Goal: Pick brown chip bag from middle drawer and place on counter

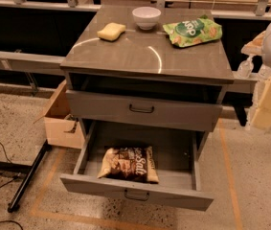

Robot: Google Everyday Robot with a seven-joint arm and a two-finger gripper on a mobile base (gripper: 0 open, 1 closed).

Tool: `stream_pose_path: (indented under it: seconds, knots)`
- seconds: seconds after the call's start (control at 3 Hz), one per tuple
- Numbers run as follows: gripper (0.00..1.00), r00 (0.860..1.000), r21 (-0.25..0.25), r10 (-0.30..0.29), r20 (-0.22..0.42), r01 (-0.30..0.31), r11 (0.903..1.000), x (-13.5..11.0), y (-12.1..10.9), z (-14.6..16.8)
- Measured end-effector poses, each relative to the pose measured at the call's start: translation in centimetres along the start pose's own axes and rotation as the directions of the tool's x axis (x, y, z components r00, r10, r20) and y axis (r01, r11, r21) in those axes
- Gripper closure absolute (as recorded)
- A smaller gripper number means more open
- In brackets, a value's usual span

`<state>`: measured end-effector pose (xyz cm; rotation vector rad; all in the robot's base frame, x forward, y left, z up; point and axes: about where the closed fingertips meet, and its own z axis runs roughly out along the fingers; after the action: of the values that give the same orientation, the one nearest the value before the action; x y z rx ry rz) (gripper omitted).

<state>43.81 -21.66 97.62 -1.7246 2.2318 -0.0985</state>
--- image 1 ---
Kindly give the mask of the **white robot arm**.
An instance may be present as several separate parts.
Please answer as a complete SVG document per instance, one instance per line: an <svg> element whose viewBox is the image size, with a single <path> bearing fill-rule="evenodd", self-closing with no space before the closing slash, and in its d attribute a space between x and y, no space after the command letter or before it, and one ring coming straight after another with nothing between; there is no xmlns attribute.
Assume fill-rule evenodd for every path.
<svg viewBox="0 0 271 230"><path fill-rule="evenodd" d="M267 130L271 127L271 23L264 32L244 45L241 52L248 58L237 69L240 78L247 79L250 76L254 67L253 56L261 56L262 65L266 67L256 85L249 123L251 127Z"/></svg>

